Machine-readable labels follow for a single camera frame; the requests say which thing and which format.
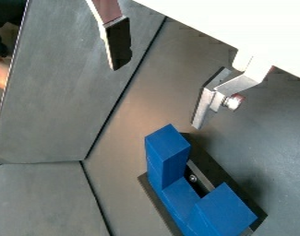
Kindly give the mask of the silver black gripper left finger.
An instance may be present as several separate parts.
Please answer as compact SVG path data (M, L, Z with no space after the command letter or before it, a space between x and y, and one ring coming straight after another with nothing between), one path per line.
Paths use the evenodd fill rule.
M120 69L131 60L130 19L123 16L117 0L85 0L96 19L108 66Z

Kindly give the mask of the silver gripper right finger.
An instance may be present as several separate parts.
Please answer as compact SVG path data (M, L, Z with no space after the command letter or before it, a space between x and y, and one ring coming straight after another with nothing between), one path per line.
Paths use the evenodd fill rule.
M231 71L220 67L202 85L191 125L199 129L218 112L219 107L235 111L243 101L239 92L254 87L261 82L261 74L247 68L241 75L226 80Z

